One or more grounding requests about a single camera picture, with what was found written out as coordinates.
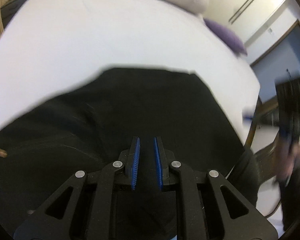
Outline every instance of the black cloth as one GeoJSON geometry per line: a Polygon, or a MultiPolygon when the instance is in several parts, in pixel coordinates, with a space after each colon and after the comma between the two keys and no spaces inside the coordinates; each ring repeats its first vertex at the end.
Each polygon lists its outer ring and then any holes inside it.
{"type": "MultiPolygon", "coordinates": [[[[8,154],[0,157],[2,226],[13,235],[28,210],[38,208],[77,170],[97,171],[117,160],[133,136],[141,137],[143,168],[154,160],[142,138],[154,136],[161,136],[164,147],[194,170],[216,169],[224,176],[244,153],[228,119],[195,74],[113,68],[0,131],[0,149],[8,154]]],[[[134,195],[119,198],[119,239],[175,236],[174,196],[152,191],[153,180],[151,171],[138,176],[134,195]]]]}
{"type": "Polygon", "coordinates": [[[283,230],[286,231],[300,216],[300,167],[293,171],[289,183],[279,183],[283,230]]]}
{"type": "Polygon", "coordinates": [[[259,180],[258,166],[251,149],[247,149],[233,167],[227,180],[236,187],[237,190],[250,201],[257,205],[259,180]]]}

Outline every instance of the bed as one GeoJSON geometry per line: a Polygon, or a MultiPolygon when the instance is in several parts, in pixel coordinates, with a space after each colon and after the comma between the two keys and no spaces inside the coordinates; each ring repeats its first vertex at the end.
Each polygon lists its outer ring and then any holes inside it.
{"type": "Polygon", "coordinates": [[[197,73],[245,143],[253,71],[202,19],[161,0],[28,0],[0,38],[0,129],[113,64],[197,73]]]}

